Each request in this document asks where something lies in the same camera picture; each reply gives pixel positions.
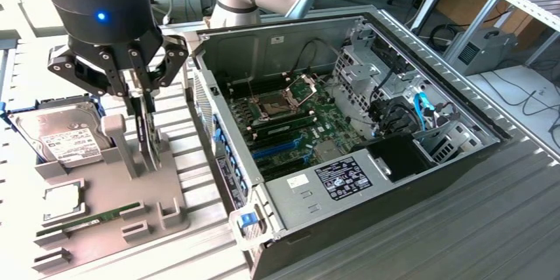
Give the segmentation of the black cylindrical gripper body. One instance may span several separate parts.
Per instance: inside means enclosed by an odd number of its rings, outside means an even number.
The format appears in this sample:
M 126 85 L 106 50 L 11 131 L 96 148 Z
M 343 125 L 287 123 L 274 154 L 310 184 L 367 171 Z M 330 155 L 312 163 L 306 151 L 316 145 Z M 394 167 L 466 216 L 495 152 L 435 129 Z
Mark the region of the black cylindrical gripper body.
M 52 0 L 68 34 L 64 48 L 51 58 L 79 58 L 107 69 L 100 53 L 112 56 L 118 70 L 147 70 L 162 46 L 150 0 Z

